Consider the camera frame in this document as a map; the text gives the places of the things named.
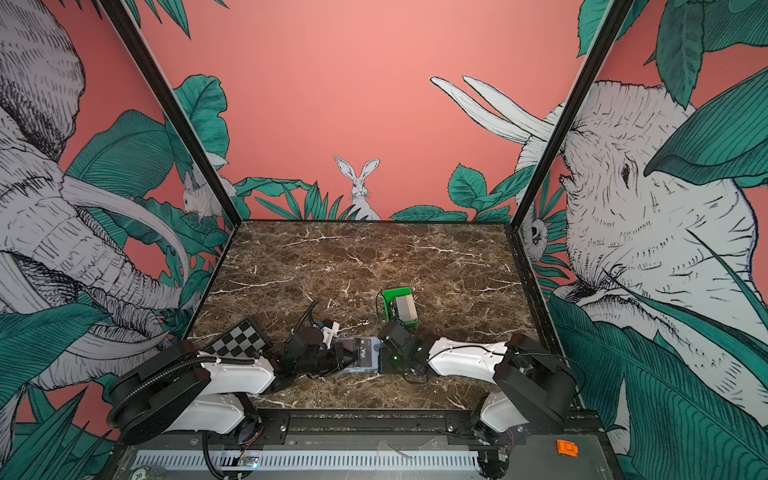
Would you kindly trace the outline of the blue leather card holder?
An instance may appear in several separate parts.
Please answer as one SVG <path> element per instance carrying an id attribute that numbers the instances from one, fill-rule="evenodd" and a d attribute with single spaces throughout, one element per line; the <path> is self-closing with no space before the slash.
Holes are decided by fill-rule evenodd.
<path id="1" fill-rule="evenodd" d="M 337 338 L 335 343 L 356 354 L 354 362 L 346 366 L 342 374 L 377 373 L 381 341 L 377 337 Z"/>

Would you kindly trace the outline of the green plastic card tray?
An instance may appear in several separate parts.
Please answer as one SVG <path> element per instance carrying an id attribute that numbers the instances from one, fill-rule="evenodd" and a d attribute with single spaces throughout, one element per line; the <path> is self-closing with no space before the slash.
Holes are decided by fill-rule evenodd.
<path id="1" fill-rule="evenodd" d="M 398 323 L 401 323 L 398 320 L 398 317 L 397 317 L 397 310 L 396 310 L 396 307 L 394 305 L 394 299 L 396 297 L 398 297 L 398 296 L 407 295 L 407 294 L 412 294 L 413 295 L 412 290 L 410 288 L 408 288 L 408 287 L 389 289 L 389 290 L 384 290 L 384 291 L 381 292 L 381 295 L 382 295 L 383 300 L 384 300 L 385 316 L 386 316 L 388 321 L 394 320 L 394 321 L 397 321 Z M 403 324 L 403 323 L 401 323 L 401 324 L 404 325 L 405 327 L 413 327 L 417 323 L 418 323 L 418 321 L 410 323 L 410 324 Z"/>

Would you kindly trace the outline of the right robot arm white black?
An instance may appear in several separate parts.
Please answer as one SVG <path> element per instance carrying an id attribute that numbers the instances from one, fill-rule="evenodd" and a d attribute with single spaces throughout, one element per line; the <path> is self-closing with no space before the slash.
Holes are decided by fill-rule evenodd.
<path id="1" fill-rule="evenodd" d="M 493 436 L 533 430 L 560 433 L 577 394 L 577 375 L 562 356 L 516 333 L 506 342 L 421 339 L 390 321 L 378 334 L 387 360 L 404 375 L 465 377 L 496 385 L 481 402 L 475 430 Z"/>

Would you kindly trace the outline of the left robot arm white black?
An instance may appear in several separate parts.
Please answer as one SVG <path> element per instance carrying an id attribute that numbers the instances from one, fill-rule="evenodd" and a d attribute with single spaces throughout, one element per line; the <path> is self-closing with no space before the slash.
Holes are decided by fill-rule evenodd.
<path id="1" fill-rule="evenodd" d="M 354 343 L 323 325 L 297 327 L 274 342 L 243 321 L 201 350 L 184 340 L 120 377 L 108 391 L 107 422 L 128 445 L 194 431 L 231 435 L 248 446 L 264 431 L 253 398 L 300 376 L 340 372 L 358 358 Z"/>

